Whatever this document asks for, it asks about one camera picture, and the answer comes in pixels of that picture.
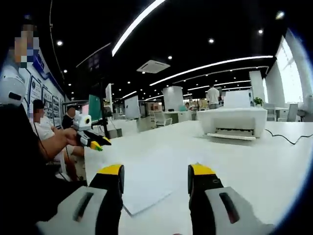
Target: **white shirt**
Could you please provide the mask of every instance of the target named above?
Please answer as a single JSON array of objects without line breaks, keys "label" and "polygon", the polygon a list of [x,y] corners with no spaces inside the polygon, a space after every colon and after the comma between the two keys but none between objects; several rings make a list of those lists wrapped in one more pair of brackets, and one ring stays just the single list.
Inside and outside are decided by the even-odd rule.
[{"label": "white shirt", "polygon": [[[40,119],[40,123],[30,120],[30,124],[31,124],[31,127],[33,128],[34,133],[39,136],[40,140],[43,141],[54,136],[54,132],[51,129],[53,124],[51,123],[50,119],[47,118],[46,116]],[[55,156],[54,159],[57,161],[60,161],[62,157],[63,157],[63,152],[61,151]]]},{"label": "white shirt", "polygon": [[212,87],[207,91],[207,99],[210,101],[210,104],[219,104],[220,92],[216,88]]}]

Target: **person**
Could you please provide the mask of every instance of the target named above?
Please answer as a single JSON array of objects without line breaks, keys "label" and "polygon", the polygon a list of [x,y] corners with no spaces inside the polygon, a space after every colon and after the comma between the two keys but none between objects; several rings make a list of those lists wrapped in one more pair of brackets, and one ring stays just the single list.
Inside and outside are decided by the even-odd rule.
[{"label": "person", "polygon": [[63,129],[67,129],[73,126],[73,120],[75,116],[75,108],[68,106],[67,113],[64,115],[62,120],[62,127]]},{"label": "person", "polygon": [[[33,101],[33,110],[34,117],[30,124],[34,133],[40,140],[46,140],[54,136],[59,130],[51,123],[49,118],[44,115],[44,103],[39,99],[35,99]],[[70,157],[72,154],[78,157],[83,157],[84,148],[81,146],[67,145],[66,148],[58,153],[52,160],[59,162],[61,161],[61,158],[64,158],[69,177],[72,181],[77,181],[75,160]]]},{"label": "person", "polygon": [[86,185],[82,181],[58,179],[46,164],[66,145],[78,145],[76,131],[72,128],[59,130],[39,140],[22,105],[26,88],[18,69],[28,65],[23,65],[23,58],[28,58],[27,52],[34,48],[35,30],[32,21],[23,18],[22,31],[11,44],[13,48],[0,72],[1,164],[4,166],[0,177],[4,179],[1,186],[7,191],[0,196],[1,218],[5,218],[0,226],[3,234],[38,233],[36,222],[52,218],[65,198]]},{"label": "person", "polygon": [[189,105],[188,102],[186,102],[185,106],[186,106],[186,109],[187,109],[187,110],[190,110],[190,109],[191,109],[191,107],[190,107],[190,105]]},{"label": "person", "polygon": [[214,86],[207,91],[209,109],[217,109],[219,107],[220,92]]}]

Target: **potted plant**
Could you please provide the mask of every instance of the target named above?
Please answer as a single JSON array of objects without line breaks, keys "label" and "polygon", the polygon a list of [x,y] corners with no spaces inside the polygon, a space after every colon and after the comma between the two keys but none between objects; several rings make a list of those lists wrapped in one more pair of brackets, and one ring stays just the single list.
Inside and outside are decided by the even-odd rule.
[{"label": "potted plant", "polygon": [[254,103],[256,104],[256,107],[261,107],[261,106],[263,106],[263,100],[262,100],[261,98],[255,97],[253,101],[254,101]]}]

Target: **air conditioner vent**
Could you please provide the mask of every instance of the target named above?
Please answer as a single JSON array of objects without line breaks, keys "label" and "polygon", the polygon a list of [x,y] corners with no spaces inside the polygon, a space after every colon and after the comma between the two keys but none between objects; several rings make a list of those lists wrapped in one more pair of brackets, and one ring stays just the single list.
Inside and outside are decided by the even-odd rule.
[{"label": "air conditioner vent", "polygon": [[155,60],[149,60],[147,63],[144,63],[140,68],[138,68],[137,71],[158,73],[164,69],[167,69],[168,67],[170,67],[170,65]]}]

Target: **black ceiling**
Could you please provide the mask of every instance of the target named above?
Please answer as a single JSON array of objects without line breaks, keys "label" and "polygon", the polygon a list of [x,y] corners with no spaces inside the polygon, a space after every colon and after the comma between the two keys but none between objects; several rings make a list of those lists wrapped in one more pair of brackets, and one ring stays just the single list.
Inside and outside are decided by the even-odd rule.
[{"label": "black ceiling", "polygon": [[[161,93],[166,85],[215,71],[241,67],[271,66],[274,59],[258,59],[218,65],[187,73],[167,81],[149,84],[199,66],[228,59],[257,55],[275,55],[286,19],[276,20],[282,6],[271,0],[166,0],[148,15],[112,57],[112,48],[131,22],[153,0],[119,0],[105,4],[89,0],[75,4],[54,0],[51,9],[52,39],[65,81],[57,66],[49,31],[50,4],[44,4],[38,23],[40,46],[52,74],[62,84],[68,97],[88,98],[89,88],[100,78],[114,83],[114,97],[120,98],[137,91],[139,98]],[[63,46],[56,46],[62,40]],[[76,66],[87,56],[100,50],[99,68],[88,68],[88,60]],[[142,74],[136,70],[148,60],[170,65],[157,74]],[[262,68],[265,76],[267,68]],[[249,80],[248,72],[241,70],[200,76],[176,85],[187,89],[198,86]],[[204,97],[206,89],[191,91],[194,97]]]}]

